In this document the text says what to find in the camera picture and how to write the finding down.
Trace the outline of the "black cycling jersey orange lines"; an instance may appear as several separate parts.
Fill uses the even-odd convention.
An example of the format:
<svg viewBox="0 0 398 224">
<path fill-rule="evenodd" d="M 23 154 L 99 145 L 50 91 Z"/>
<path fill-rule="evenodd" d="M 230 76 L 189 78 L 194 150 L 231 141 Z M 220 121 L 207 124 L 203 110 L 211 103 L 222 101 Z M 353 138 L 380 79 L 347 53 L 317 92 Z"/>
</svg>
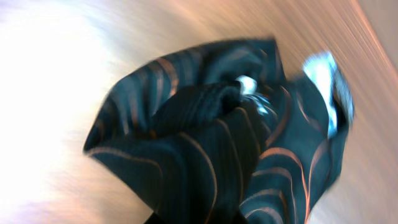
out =
<svg viewBox="0 0 398 224">
<path fill-rule="evenodd" d="M 305 223 L 341 174 L 353 99 L 329 52 L 287 79 L 273 39 L 157 58 L 112 87 L 84 153 L 149 223 Z"/>
</svg>

